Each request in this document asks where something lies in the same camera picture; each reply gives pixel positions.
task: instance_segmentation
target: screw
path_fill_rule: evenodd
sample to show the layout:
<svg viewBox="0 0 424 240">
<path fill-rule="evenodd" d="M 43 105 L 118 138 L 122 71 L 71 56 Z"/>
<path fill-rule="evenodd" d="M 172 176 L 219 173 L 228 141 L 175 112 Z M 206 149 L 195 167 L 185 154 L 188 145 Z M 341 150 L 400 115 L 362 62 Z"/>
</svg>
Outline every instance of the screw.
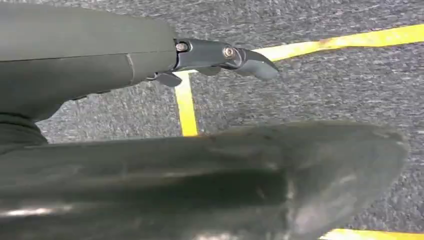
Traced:
<svg viewBox="0 0 424 240">
<path fill-rule="evenodd" d="M 189 46 L 185 42 L 180 42 L 180 43 L 177 43 L 177 45 L 175 45 L 175 48 L 178 52 L 184 52 L 189 49 Z"/>
<path fill-rule="evenodd" d="M 236 56 L 236 50 L 233 47 L 226 47 L 222 50 L 226 59 L 232 59 Z"/>
</svg>

